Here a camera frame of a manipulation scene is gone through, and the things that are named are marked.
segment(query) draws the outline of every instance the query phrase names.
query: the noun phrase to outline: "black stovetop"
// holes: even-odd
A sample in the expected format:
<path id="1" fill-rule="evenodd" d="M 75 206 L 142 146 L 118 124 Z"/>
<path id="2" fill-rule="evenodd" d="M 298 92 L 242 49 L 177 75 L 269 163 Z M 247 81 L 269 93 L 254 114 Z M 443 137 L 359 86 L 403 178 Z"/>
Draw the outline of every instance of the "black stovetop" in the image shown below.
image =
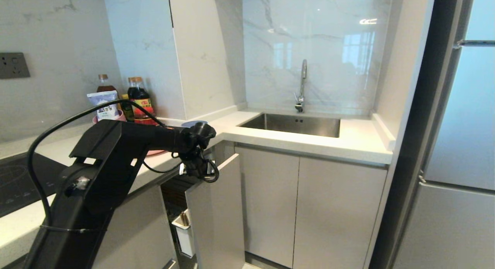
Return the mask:
<path id="1" fill-rule="evenodd" d="M 67 166 L 37 153 L 33 166 L 46 195 L 53 195 L 58 175 Z M 39 199 L 28 174 L 26 153 L 0 160 L 0 218 Z"/>

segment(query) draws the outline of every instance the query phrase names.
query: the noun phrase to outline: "electrical socket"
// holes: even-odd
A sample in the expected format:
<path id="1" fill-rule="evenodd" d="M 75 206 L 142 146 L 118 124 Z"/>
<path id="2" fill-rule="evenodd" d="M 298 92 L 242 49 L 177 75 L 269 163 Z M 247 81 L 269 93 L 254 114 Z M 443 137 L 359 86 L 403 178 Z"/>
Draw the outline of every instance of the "electrical socket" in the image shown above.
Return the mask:
<path id="1" fill-rule="evenodd" d="M 0 52 L 0 79 L 30 77 L 22 52 Z"/>

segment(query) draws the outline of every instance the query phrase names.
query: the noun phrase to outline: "marble wall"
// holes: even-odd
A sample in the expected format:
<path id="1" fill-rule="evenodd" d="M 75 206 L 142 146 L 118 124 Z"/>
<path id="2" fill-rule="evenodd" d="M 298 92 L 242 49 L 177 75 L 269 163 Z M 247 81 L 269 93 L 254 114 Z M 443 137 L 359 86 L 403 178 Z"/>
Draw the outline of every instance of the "marble wall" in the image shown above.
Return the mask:
<path id="1" fill-rule="evenodd" d="M 122 83 L 143 77 L 160 117 L 185 119 L 168 0 L 105 0 Z"/>
<path id="2" fill-rule="evenodd" d="M 308 62 L 307 112 L 373 109 L 391 0 L 243 0 L 249 107 L 294 110 Z"/>
<path id="3" fill-rule="evenodd" d="M 246 101 L 242 0 L 170 0 L 187 119 Z"/>
<path id="4" fill-rule="evenodd" d="M 31 74 L 0 80 L 0 142 L 90 107 L 98 74 L 120 77 L 104 0 L 0 0 L 0 51 L 23 52 Z"/>

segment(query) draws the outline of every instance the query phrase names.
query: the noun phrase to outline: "chrome faucet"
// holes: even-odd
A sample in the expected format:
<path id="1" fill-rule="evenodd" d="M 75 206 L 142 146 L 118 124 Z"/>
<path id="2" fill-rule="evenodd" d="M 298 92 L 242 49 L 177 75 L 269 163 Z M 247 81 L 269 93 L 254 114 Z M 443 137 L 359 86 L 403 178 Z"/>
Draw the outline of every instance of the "chrome faucet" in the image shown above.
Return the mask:
<path id="1" fill-rule="evenodd" d="M 297 112 L 304 111 L 304 84 L 306 83 L 307 70 L 308 70 L 308 62 L 306 61 L 306 59 L 304 59 L 302 61 L 301 87 L 299 89 L 299 97 L 294 92 L 295 108 L 297 109 Z"/>

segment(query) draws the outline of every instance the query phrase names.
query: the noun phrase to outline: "gray cabinet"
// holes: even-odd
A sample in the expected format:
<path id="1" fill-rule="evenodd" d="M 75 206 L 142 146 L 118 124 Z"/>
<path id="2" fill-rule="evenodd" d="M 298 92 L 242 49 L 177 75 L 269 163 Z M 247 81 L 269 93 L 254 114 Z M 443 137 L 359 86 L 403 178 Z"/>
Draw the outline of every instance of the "gray cabinet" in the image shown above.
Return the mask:
<path id="1" fill-rule="evenodd" d="M 300 158 L 294 269 L 364 266 L 386 172 Z"/>
<path id="2" fill-rule="evenodd" d="M 239 155 L 218 166 L 214 183 L 200 182 L 186 191 L 191 228 L 201 269 L 244 266 Z"/>
<path id="3" fill-rule="evenodd" d="M 246 251 L 292 267 L 299 157 L 236 147 Z"/>
<path id="4" fill-rule="evenodd" d="M 185 193 L 201 269 L 244 266 L 239 155 L 223 161 L 232 151 L 221 150 L 216 182 L 198 182 Z M 178 269 L 176 260 L 161 189 L 154 186 L 115 210 L 94 268 Z"/>
<path id="5" fill-rule="evenodd" d="M 164 268 L 177 260 L 158 186 L 115 210 L 93 268 Z"/>

